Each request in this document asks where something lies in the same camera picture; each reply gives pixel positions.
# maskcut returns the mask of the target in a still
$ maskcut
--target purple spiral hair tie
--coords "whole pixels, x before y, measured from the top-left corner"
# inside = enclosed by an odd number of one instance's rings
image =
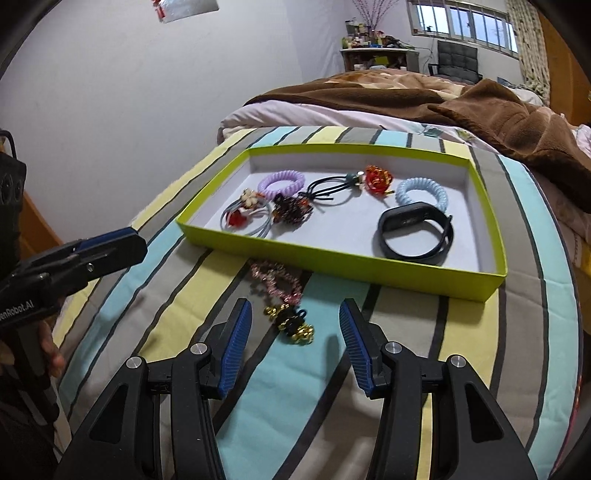
[[[271,190],[269,188],[273,183],[283,180],[291,180],[292,183],[278,190]],[[283,194],[285,197],[292,197],[304,188],[305,181],[304,174],[298,171],[278,171],[262,179],[258,186],[258,191],[260,194],[264,195],[267,200],[274,199],[278,193]]]

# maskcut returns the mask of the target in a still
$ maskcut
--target striped bedsheet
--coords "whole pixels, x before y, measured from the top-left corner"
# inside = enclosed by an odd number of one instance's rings
[[[277,336],[248,259],[183,239],[174,219],[193,196],[247,148],[301,143],[379,144],[441,151],[474,162],[491,197],[509,274],[485,303],[404,291],[296,271],[302,308],[316,328],[311,345]],[[423,135],[363,128],[243,130],[162,192],[132,226],[148,242],[145,261],[76,294],[54,335],[67,361],[59,395],[75,431],[105,385],[134,354],[148,362],[176,356],[225,321],[237,298],[253,304],[246,361],[235,389],[213,408],[229,480],[364,478],[381,401],[357,387],[345,355],[338,309],[346,297],[415,353],[467,357],[489,385],[548,478],[564,445],[577,397],[580,315],[573,276],[555,220],[530,172],[506,157]],[[164,451],[169,402],[162,404]],[[431,402],[423,415],[418,478],[428,478]],[[170,456],[163,463],[171,469]]]

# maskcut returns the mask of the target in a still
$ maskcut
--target pink beaded bracelet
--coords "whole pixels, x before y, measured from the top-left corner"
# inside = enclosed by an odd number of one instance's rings
[[[284,303],[298,306],[301,302],[300,280],[285,270],[285,266],[268,261],[251,264],[252,277],[260,280],[267,287],[271,297],[279,297]],[[277,280],[283,279],[291,284],[291,293],[284,292],[277,287]]]

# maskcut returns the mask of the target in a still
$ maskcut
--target fitness tracker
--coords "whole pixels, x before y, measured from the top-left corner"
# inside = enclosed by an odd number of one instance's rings
[[[433,220],[441,228],[441,240],[431,251],[415,257],[408,257],[395,252],[386,243],[385,233]],[[391,260],[403,260],[428,265],[440,265],[445,260],[453,242],[452,216],[447,216],[429,203],[417,202],[410,205],[386,210],[378,222],[378,241],[382,252]]]

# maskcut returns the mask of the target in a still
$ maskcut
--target curtain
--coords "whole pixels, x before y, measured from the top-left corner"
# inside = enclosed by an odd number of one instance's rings
[[[550,103],[550,72],[544,32],[538,11],[527,0],[506,0],[519,48],[519,63],[524,85],[537,93],[544,104]]]

